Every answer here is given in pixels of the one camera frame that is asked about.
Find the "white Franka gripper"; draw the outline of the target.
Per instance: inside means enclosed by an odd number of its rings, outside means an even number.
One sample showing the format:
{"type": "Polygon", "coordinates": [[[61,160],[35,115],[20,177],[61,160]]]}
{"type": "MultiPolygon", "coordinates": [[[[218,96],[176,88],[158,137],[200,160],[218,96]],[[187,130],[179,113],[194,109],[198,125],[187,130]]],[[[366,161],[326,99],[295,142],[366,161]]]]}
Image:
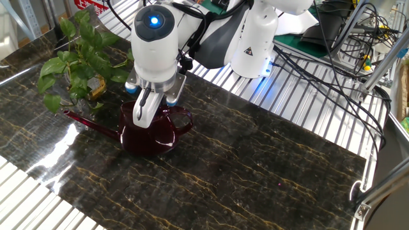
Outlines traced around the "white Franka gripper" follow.
{"type": "Polygon", "coordinates": [[[137,97],[137,100],[135,101],[132,111],[132,120],[134,125],[141,128],[148,128],[153,121],[153,117],[158,110],[163,97],[163,93],[154,93],[148,91],[147,89],[142,89],[141,93],[137,97]],[[141,106],[140,103],[144,99],[144,95],[146,93],[149,94],[145,100],[145,104],[141,106]]]}

